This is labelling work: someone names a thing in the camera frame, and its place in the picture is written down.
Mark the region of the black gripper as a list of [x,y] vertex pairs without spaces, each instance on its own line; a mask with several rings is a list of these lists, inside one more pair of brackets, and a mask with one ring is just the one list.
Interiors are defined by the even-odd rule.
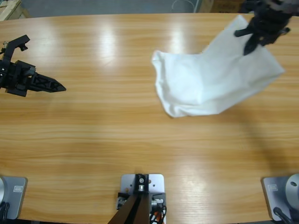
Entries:
[[0,69],[0,87],[6,89],[6,93],[25,97],[27,91],[60,92],[66,88],[57,80],[36,73],[36,67],[16,61],[5,68]]
[[251,35],[245,44],[244,56],[253,52],[258,45],[272,44],[290,31],[287,25],[292,17],[291,0],[245,0],[239,12],[254,13],[247,27],[234,33],[235,37]]

